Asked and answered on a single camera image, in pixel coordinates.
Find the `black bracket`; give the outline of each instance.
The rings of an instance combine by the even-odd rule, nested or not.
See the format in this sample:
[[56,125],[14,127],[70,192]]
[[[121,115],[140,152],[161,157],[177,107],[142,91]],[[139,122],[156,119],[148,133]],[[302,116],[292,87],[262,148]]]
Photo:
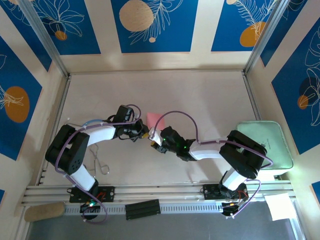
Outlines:
[[125,205],[127,220],[161,214],[159,199]]
[[247,192],[246,184],[241,183],[235,191],[229,190],[228,196],[227,193],[222,191],[221,184],[204,184],[201,191],[204,195],[204,200],[237,200],[242,196],[239,192]]
[[196,161],[190,154],[190,147],[195,139],[184,139],[179,133],[172,129],[171,126],[166,127],[161,131],[162,145],[158,145],[156,142],[151,144],[151,147],[158,152],[165,154],[167,151],[175,153],[178,158],[183,161]]
[[[70,193],[70,203],[86,203],[91,200],[91,197],[77,187],[69,188],[67,192]],[[113,203],[115,197],[115,187],[98,186],[97,195],[95,197],[98,198],[102,203]]]

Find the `pink object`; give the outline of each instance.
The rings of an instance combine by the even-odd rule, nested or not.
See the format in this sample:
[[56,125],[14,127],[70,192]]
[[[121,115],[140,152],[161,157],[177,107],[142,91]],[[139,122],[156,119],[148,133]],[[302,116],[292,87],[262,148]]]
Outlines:
[[[146,124],[149,129],[153,128],[158,119],[162,116],[162,114],[147,112],[146,114]],[[162,118],[156,127],[157,130],[163,130],[165,128],[165,119]]]

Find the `light green container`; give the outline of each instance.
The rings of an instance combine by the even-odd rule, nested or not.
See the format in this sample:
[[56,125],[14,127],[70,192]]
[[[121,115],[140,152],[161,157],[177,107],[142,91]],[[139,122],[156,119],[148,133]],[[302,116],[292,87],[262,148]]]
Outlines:
[[283,174],[294,166],[284,133],[277,122],[244,121],[236,129],[265,147],[267,157],[273,160],[273,165],[266,170],[280,170],[279,174]]

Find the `purple cable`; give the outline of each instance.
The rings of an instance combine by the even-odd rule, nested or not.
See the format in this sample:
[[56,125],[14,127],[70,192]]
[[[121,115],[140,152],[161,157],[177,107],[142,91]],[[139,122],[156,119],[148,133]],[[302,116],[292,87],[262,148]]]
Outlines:
[[256,196],[256,194],[259,192],[260,188],[261,188],[261,181],[258,180],[258,179],[249,179],[249,180],[246,180],[246,182],[253,182],[253,181],[256,181],[259,183],[259,186],[258,188],[256,189],[256,191],[254,192],[254,194],[249,198],[249,200],[232,216],[232,217],[235,217],[237,216],[250,202],[251,200]]
[[60,159],[61,159],[61,156],[63,154],[63,152],[65,151],[65,149],[67,148],[67,145],[70,143],[71,139],[79,132],[82,132],[83,130],[86,130],[86,129],[94,129],[94,128],[100,128],[100,127],[104,127],[104,126],[116,126],[116,125],[129,125],[129,124],[134,124],[136,123],[140,117],[141,117],[141,109],[137,106],[137,105],[134,105],[134,104],[129,104],[127,105],[127,107],[135,107],[138,109],[139,111],[139,116],[133,120],[133,121],[129,121],[129,122],[116,122],[116,123],[103,123],[103,124],[96,124],[96,125],[91,125],[91,126],[87,126],[87,127],[82,127],[80,129],[78,129],[77,131],[75,131],[73,134],[71,134],[71,136],[66,140],[66,142],[64,143],[64,145],[62,146],[61,148],[61,151],[59,152],[59,155],[58,157],[56,158],[56,161],[55,161],[55,165],[54,165],[54,169],[57,173],[59,174],[64,174],[65,177],[73,184],[73,185],[76,185],[77,188],[79,188],[82,192],[84,192],[85,194],[87,194],[90,198],[92,198],[93,200],[95,200],[97,203],[99,203],[103,209],[105,210],[105,217],[102,221],[97,221],[97,222],[93,222],[93,221],[86,221],[87,223],[90,223],[90,224],[102,224],[104,223],[106,220],[107,220],[107,208],[102,204],[102,202],[97,199],[96,197],[94,197],[91,193],[89,193],[88,191],[86,191],[85,189],[83,189],[82,187],[80,187],[69,175],[67,175],[64,171],[60,171],[58,169],[58,166],[59,166],[59,162],[60,162]]
[[258,155],[258,156],[261,157],[261,158],[264,158],[264,159],[268,160],[269,163],[266,164],[266,165],[264,165],[264,166],[262,166],[261,169],[270,167],[270,166],[272,166],[272,165],[274,164],[274,161],[272,161],[269,157],[261,154],[260,152],[258,152],[258,151],[256,151],[256,150],[251,149],[250,147],[247,147],[247,146],[245,146],[245,145],[242,145],[242,144],[237,143],[237,142],[234,142],[234,141],[229,141],[229,140],[220,140],[220,141],[212,140],[212,141],[204,141],[204,142],[201,142],[200,144],[201,144],[201,145],[205,145],[205,144],[232,144],[232,145],[235,145],[235,146],[237,146],[237,147],[239,147],[239,148],[243,148],[243,149],[245,149],[245,150],[247,150],[247,151],[249,151],[249,152],[251,152],[251,153],[253,153],[253,154],[255,154],[255,155]]
[[66,179],[68,179],[72,184],[74,184],[78,189],[80,189],[82,192],[84,192],[85,194],[87,194],[90,198],[92,198],[94,201],[96,201],[98,204],[100,204],[100,206],[104,209],[105,215],[104,215],[104,219],[101,221],[88,221],[87,219],[85,219],[85,212],[86,210],[88,210],[89,208],[87,208],[83,214],[81,215],[81,217],[83,218],[83,220],[88,223],[88,224],[103,224],[106,220],[107,220],[107,208],[105,205],[103,205],[103,203],[96,198],[95,196],[93,196],[90,192],[84,190],[81,186],[79,186],[69,175],[65,176]]
[[247,147],[247,146],[244,146],[244,145],[242,145],[242,144],[240,144],[240,143],[234,142],[234,141],[229,141],[229,140],[220,140],[220,141],[218,141],[218,140],[211,140],[211,141],[200,142],[200,141],[199,141],[199,131],[198,131],[198,126],[197,126],[196,121],[195,121],[189,114],[187,114],[187,113],[185,113],[185,112],[183,112],[183,111],[168,111],[167,113],[163,114],[163,115],[158,119],[158,121],[156,121],[156,123],[155,123],[154,130],[153,130],[153,134],[152,134],[152,138],[154,138],[154,136],[155,136],[155,134],[156,134],[156,129],[157,129],[157,126],[158,126],[160,120],[163,119],[163,118],[164,118],[165,116],[167,116],[168,114],[172,114],[172,113],[178,113],[178,114],[186,115],[188,118],[190,118],[190,119],[192,120],[192,122],[193,122],[193,124],[194,124],[194,127],[195,127],[195,139],[196,139],[196,141],[197,141],[200,145],[205,145],[205,144],[220,144],[220,143],[221,143],[221,144],[232,144],[232,145],[235,145],[235,146],[237,146],[237,147],[239,147],[239,148],[243,148],[243,149],[245,149],[245,150],[247,150],[247,151],[249,151],[249,152],[251,152],[251,153],[253,153],[253,154],[256,154],[256,155],[258,155],[258,156],[261,157],[261,158],[264,158],[264,159],[268,160],[269,163],[268,163],[267,165],[262,166],[262,167],[261,167],[262,169],[264,169],[264,168],[266,168],[266,167],[270,167],[270,166],[272,166],[272,165],[274,164],[274,161],[272,161],[269,157],[261,154],[261,153],[258,152],[258,151],[255,151],[255,150],[253,150],[253,149],[251,149],[251,148],[249,148],[249,147]]
[[174,113],[186,115],[188,118],[191,119],[191,121],[193,122],[193,124],[194,124],[194,126],[195,126],[195,138],[196,138],[196,141],[199,142],[198,126],[197,126],[196,121],[195,121],[188,113],[185,113],[185,112],[183,112],[183,111],[168,111],[167,113],[163,114],[163,115],[158,119],[158,121],[156,121],[156,123],[155,123],[155,125],[154,125],[154,130],[153,130],[152,138],[155,137],[156,129],[157,129],[157,126],[158,126],[160,120],[163,119],[165,116],[167,116],[167,115],[169,115],[169,114],[174,114]]

